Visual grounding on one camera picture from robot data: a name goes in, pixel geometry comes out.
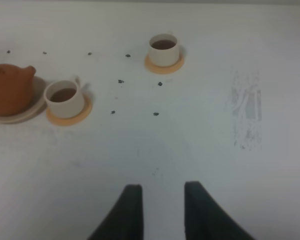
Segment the cup saucer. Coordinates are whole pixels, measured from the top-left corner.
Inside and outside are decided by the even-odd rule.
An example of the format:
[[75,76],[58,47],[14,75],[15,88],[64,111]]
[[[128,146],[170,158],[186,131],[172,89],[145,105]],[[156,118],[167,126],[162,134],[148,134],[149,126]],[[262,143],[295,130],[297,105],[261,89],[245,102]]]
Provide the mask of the cup saucer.
[[34,96],[28,108],[21,113],[11,116],[0,116],[0,124],[16,124],[32,119],[46,108],[44,91],[46,82],[37,76],[33,77]]

